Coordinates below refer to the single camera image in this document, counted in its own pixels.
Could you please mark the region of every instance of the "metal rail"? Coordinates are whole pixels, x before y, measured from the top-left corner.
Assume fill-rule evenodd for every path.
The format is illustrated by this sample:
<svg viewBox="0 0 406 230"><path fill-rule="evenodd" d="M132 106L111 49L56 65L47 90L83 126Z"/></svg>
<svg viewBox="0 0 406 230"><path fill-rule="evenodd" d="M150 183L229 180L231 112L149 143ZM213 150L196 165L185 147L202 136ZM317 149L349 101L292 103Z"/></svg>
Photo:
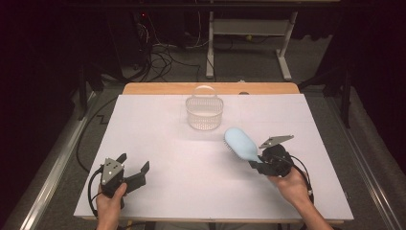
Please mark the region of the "metal rail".
<svg viewBox="0 0 406 230"><path fill-rule="evenodd" d="M351 131L345 127L340 119L340 111L334 99L327 98L327 104L330 106L330 109L333 111L337 122L340 124L340 127L343 133L346 135L349 145L354 153L353 159L355 165L357 166L366 186L371 194L371 198L375 203L376 208L378 209L382 219L384 220L387 228L389 230L402 230L402 226L391 207L391 204L386 197L385 192L381 188L379 182L377 181L376 177L374 176L371 167L369 166L364 153L359 148L357 143L352 136Z"/></svg>
<svg viewBox="0 0 406 230"><path fill-rule="evenodd" d="M63 7L72 10L86 11L325 11L341 10L346 12L369 11L373 4L356 4L331 2L266 2L266 3L170 3L170 4L72 4L65 3Z"/></svg>
<svg viewBox="0 0 406 230"><path fill-rule="evenodd" d="M97 99L97 96L94 92L89 96L88 104L90 105L90 109L87 111L86 115L83 117L81 121L77 121L75 124L75 127L72 131L71 138L70 140L67 140L63 144L63 149L59 153L59 156L57 157L57 160L52 167L48 178L46 179L44 185L41 188L41 191L39 192L38 196L35 199L35 202L26 216L23 224L21 225L20 230L30 230L30 229L35 229L36 226L39 223L39 220L41 219L42 215L44 214L48 204L50 203L56 187L59 183L60 178L62 177L66 165L69 161L70 156L72 155L72 152L75 149L75 146L78 142L78 138L80 137L80 134L87 123L88 117L89 117L89 111L92 111L92 107L96 103L95 100Z"/></svg>

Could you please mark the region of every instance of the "light blue object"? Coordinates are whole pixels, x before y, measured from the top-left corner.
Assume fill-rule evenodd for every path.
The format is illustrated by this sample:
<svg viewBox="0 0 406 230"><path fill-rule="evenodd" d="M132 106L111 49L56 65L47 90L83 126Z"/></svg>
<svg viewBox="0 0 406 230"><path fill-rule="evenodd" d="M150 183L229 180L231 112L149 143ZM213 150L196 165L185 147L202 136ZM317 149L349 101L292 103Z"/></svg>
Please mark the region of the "light blue object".
<svg viewBox="0 0 406 230"><path fill-rule="evenodd" d="M262 163L258 158L257 146L238 127L231 127L224 133L224 142L239 158Z"/></svg>

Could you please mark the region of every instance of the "forearm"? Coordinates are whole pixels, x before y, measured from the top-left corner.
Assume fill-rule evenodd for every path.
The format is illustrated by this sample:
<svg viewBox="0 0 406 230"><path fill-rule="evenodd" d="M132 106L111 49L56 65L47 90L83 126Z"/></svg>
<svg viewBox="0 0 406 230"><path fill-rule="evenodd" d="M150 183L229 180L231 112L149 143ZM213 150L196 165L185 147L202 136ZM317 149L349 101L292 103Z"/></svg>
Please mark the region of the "forearm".
<svg viewBox="0 0 406 230"><path fill-rule="evenodd" d="M308 230L332 230L316 207L309 201L294 204L296 210L304 220Z"/></svg>

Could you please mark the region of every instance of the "metal frame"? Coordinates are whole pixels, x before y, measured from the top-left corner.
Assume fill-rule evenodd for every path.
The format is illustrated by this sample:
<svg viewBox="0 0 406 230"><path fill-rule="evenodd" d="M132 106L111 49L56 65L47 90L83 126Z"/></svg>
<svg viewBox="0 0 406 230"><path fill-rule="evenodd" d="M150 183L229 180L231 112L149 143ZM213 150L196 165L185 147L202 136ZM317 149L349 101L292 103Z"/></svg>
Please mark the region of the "metal frame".
<svg viewBox="0 0 406 230"><path fill-rule="evenodd" d="M339 0L331 2L305 1L305 2L250 2L250 3L169 3L169 4L64 4L65 8L71 10L83 11L325 11L325 10L343 10L345 12L369 11L373 8L372 4L341 3Z"/></svg>
<svg viewBox="0 0 406 230"><path fill-rule="evenodd" d="M90 108L94 106L96 98L96 94L92 92L87 101L87 104L90 104ZM41 191L36 197L30 212L20 227L21 230L35 229L38 225L39 220L41 219L46 208L48 207L49 202L51 201L51 198L54 195L59 180L62 177L69 158L78 142L78 138L80 137L80 134L87 123L89 111L91 110L92 109L88 109L82 119L75 123L71 138L63 144L62 151L59 153L59 156L57 157L54 166L52 167L44 185L42 186Z"/></svg>
<svg viewBox="0 0 406 230"><path fill-rule="evenodd" d="M214 77L214 35L283 35L282 47L276 50L276 55L282 70L283 78L292 81L284 54L292 35L298 13L292 12L287 20L248 20L248 19L214 19L210 12L209 47L207 51L206 78Z"/></svg>
<svg viewBox="0 0 406 230"><path fill-rule="evenodd" d="M402 230L402 226L391 207L391 204L388 201L388 198L381 188L379 182L377 181L376 177L373 174L371 167L369 166L365 154L357 145L350 129L346 127L346 125L340 119L340 109L337 107L336 102L333 98L327 98L327 104L329 105L330 109L333 111L337 122L340 124L340 128L343 133L346 135L348 143L353 152L353 160L355 165L357 166L365 185L367 186L368 190L370 191L371 198L375 203L376 208L378 209L382 219L384 220L388 229L391 230Z"/></svg>

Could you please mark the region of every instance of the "wire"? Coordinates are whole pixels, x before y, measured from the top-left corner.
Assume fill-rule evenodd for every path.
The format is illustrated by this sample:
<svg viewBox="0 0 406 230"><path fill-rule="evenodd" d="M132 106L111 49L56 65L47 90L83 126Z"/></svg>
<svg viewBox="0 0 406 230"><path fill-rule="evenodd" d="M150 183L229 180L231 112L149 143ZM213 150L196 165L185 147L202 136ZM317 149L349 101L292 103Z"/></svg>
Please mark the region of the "wire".
<svg viewBox="0 0 406 230"><path fill-rule="evenodd" d="M199 48L199 47L203 47L203 46L205 46L207 44L209 44L209 40L207 40L206 42L204 42L203 44L198 45L198 46L186 47L186 49Z"/></svg>
<svg viewBox="0 0 406 230"><path fill-rule="evenodd" d="M139 31L139 37L145 37L146 38L146 44L148 44L149 41L149 32L146 26L144 26L141 23L137 23L137 29L142 28L141 31Z"/></svg>
<svg viewBox="0 0 406 230"><path fill-rule="evenodd" d="M229 40L230 40L230 47L228 47L228 48L218 48L218 47L215 47L215 46L214 46L213 49L218 50L218 51L230 51L231 49L233 49L234 41L233 41L233 39L231 38L230 35L219 35L219 36L229 38Z"/></svg>
<svg viewBox="0 0 406 230"><path fill-rule="evenodd" d="M138 78L144 76L145 74L147 74L149 72L150 67L151 67L150 62L147 60L146 64L143 65L142 69L138 73L136 73L133 76L129 77L129 79L130 80L135 80L135 79L138 79Z"/></svg>
<svg viewBox="0 0 406 230"><path fill-rule="evenodd" d="M197 15L199 18L199 37L197 38L197 41L194 44L194 46L192 46L191 48L197 47L197 45L199 44L199 41L200 41L201 33L202 33L202 23L201 23L201 19L200 19L200 11L197 12Z"/></svg>
<svg viewBox="0 0 406 230"><path fill-rule="evenodd" d="M149 24L151 25L153 34L155 36L155 40L158 42L158 44L162 45L161 41L158 39L158 34L156 33L156 30L155 30L155 27L153 26L152 20L151 20L151 18L149 17L148 14L147 14L147 18L148 18Z"/></svg>
<svg viewBox="0 0 406 230"><path fill-rule="evenodd" d="M98 170L96 170L90 177L89 183L87 184L87 200L89 201L90 209L92 210L92 213L96 218L98 217L98 211L93 206L94 198L92 198L92 184L93 184L93 180L95 179L96 175L98 175L99 173L102 173L103 168L104 168L104 166L101 166Z"/></svg>
<svg viewBox="0 0 406 230"><path fill-rule="evenodd" d="M100 192L100 193L96 194L95 196L93 196L93 197L92 197L92 202L93 202L93 200L95 200L95 198L96 198L97 196L99 196L101 193L102 193L102 192Z"/></svg>
<svg viewBox="0 0 406 230"><path fill-rule="evenodd" d="M118 97L115 97L114 99L108 101L107 103L105 103L102 107L100 107L95 114L90 118L90 120L86 123L86 126L84 127L83 131L80 134L79 140L78 140L78 145L77 145L77 149L76 149L76 157L77 157L77 161L79 163L79 165L81 166L81 168L86 171L87 173L90 173L90 170L88 170L80 161L79 159L79 147L80 147L80 143L81 140L83 138L83 134L86 132L86 129L89 127L89 124L93 121L93 119L98 115L98 113L104 109L106 106L108 106L110 103L116 101L118 99Z"/></svg>
<svg viewBox="0 0 406 230"><path fill-rule="evenodd" d="M152 79L148 80L148 82L155 81L156 79L162 79L162 80L164 80L164 81L167 81L166 79L164 79L164 75L166 75L166 74L170 71L170 69L171 69L171 60L170 60L170 59L166 59L166 58L164 58L164 57L162 56L162 55L164 55L165 53L151 53L151 54L152 54L152 55L155 55L155 56L158 56L158 57L160 57L160 58L157 58L157 59L154 59L154 60L151 61L152 70L157 74L157 76L155 76L155 77L153 77ZM153 66L153 62L155 62L155 61L157 61L157 60L162 60L162 61L165 63L165 65L164 65L163 67L161 67L161 66Z"/></svg>
<svg viewBox="0 0 406 230"><path fill-rule="evenodd" d="M290 155L290 157L292 157L295 160L299 161L299 163L301 163L301 165L304 167L305 173L307 174L308 183L310 184L310 187L311 187L310 174L308 173L307 168L305 167L305 164L301 160L299 160L299 158L297 158L296 156Z"/></svg>
<svg viewBox="0 0 406 230"><path fill-rule="evenodd" d="M308 175L307 168L306 168L305 165L302 163L302 161L300 161L298 158L296 158L296 157L293 156L294 159L299 160L299 162L304 166L304 170L305 170L307 176L305 175L305 173L304 173L297 165L292 164L292 163L289 162L288 160L286 160L286 159L284 159L284 158L281 158L281 157L279 157L279 156L276 156L276 155L271 155L271 156L274 157L274 158L276 158L276 159L278 159L278 160L281 160L281 161L287 163L287 164L290 165L291 167L295 168L295 169L301 174L302 178L304 179L304 183L305 183L305 185L306 185L306 187L307 187L308 196L309 196L311 202L314 203L313 189L312 189L312 187L311 187L310 179L309 179L310 176Z"/></svg>
<svg viewBox="0 0 406 230"><path fill-rule="evenodd" d="M170 54L169 49L168 49L168 55L173 60L173 62L176 62L176 63L181 64L181 65L185 65L185 66L197 67L196 81L199 82L199 71L200 71L200 65L199 64L187 64L187 63L180 62L180 61L176 60L175 58L173 58L173 56Z"/></svg>

